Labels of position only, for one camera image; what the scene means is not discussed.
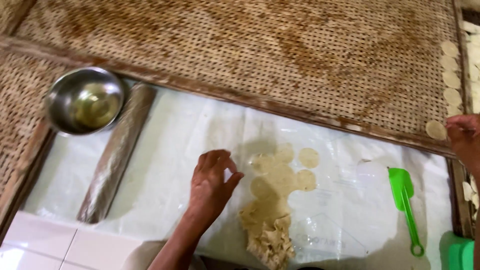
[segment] green object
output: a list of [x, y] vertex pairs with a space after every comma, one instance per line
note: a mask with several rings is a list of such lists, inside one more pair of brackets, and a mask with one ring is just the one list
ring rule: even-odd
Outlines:
[[415, 257], [422, 257], [425, 249], [420, 244], [415, 218], [413, 217], [412, 209], [410, 208], [409, 198], [413, 197], [413, 185], [408, 171], [399, 168], [389, 168], [388, 178], [392, 186], [393, 199], [398, 210], [405, 212], [407, 218], [408, 231], [410, 232], [410, 239], [412, 244], [410, 252]]
[[475, 242], [467, 240], [462, 244], [453, 244], [448, 249], [449, 270], [473, 270], [473, 247]]

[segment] green silicone spatula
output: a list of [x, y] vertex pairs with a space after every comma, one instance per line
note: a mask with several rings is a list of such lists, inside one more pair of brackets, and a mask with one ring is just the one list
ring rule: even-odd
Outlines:
[[410, 239], [412, 245], [410, 252], [415, 257], [422, 257], [425, 249], [420, 244], [420, 239], [417, 233], [417, 226], [415, 218], [413, 217], [412, 209], [410, 208], [409, 198], [413, 197], [413, 185], [408, 171], [399, 168], [389, 168], [388, 178], [392, 186], [393, 199], [398, 210], [405, 212], [407, 218], [408, 231], [410, 232]]

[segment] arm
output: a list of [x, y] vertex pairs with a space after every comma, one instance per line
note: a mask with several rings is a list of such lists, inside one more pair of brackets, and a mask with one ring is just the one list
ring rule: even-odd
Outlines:
[[[233, 175], [225, 183], [226, 168]], [[148, 270], [188, 269], [200, 237], [223, 211], [242, 177], [230, 152], [213, 150], [201, 155], [193, 171], [187, 210]]]
[[[480, 115], [457, 115], [447, 119], [448, 137], [452, 150], [466, 169], [473, 175], [480, 186]], [[477, 228], [475, 250], [473, 254], [474, 269], [480, 269], [480, 222]]]

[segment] hand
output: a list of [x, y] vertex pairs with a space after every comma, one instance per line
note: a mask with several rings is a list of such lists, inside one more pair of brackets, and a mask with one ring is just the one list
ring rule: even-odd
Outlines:
[[452, 150], [474, 177], [480, 177], [480, 115], [457, 115], [447, 118]]
[[[225, 183], [224, 170], [228, 168], [233, 175]], [[190, 201], [186, 215], [204, 231], [212, 225], [225, 208], [238, 185], [243, 173], [226, 150], [212, 150], [198, 158], [193, 171]]]

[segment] bamboo tray wooden frame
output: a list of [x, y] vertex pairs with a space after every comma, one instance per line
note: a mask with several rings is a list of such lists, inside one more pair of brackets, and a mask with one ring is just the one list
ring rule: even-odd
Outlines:
[[[455, 8], [455, 19], [462, 21], [461, 9], [457, 0], [453, 0]], [[448, 144], [439, 144], [434, 140], [425, 140], [412, 135], [406, 135], [401, 132], [375, 127], [354, 121], [350, 119], [330, 119], [327, 117], [317, 117], [314, 120], [309, 118], [308, 110], [285, 108], [281, 103], [256, 98], [236, 91], [228, 91], [212, 85], [207, 85], [195, 80], [186, 79], [164, 72], [146, 69], [143, 67], [131, 65], [128, 63], [96, 57], [92, 55], [83, 55], [75, 51], [59, 48], [51, 48], [29, 40], [14, 37], [14, 33], [29, 9], [35, 4], [35, 0], [24, 0], [19, 5], [18, 10], [9, 21], [5, 31], [0, 35], [0, 49], [16, 52], [20, 54], [31, 55], [46, 60], [64, 63], [70, 66], [100, 66], [109, 69], [124, 76], [132, 77], [159, 86], [165, 86], [175, 90], [194, 93], [209, 98], [224, 100], [245, 107], [252, 107], [280, 116], [289, 117], [295, 120], [313, 123], [320, 126], [333, 128], [353, 134], [358, 134], [370, 138], [380, 139], [390, 143], [416, 148], [423, 151], [443, 155], [447, 157], [452, 202], [452, 223], [457, 235], [464, 237], [473, 237], [471, 216], [468, 210], [468, 204], [463, 201], [462, 182], [466, 178], [463, 166], [456, 160], [448, 147]], [[470, 89], [465, 83], [468, 75], [468, 60], [466, 56], [465, 37], [461, 34], [460, 26], [457, 24], [458, 40], [460, 41], [460, 61], [462, 73], [463, 101], [465, 104], [465, 113], [471, 112]], [[6, 203], [0, 205], [3, 211], [0, 215], [0, 243], [3, 240], [8, 227], [19, 209], [23, 200], [27, 197], [29, 190], [35, 183], [35, 179], [41, 170], [43, 161], [48, 155], [48, 151], [53, 142], [55, 133], [48, 128], [46, 122], [42, 122], [35, 131], [35, 135], [30, 141], [27, 151], [23, 154], [16, 174], [16, 185], [7, 190], [7, 197], [10, 198]]]

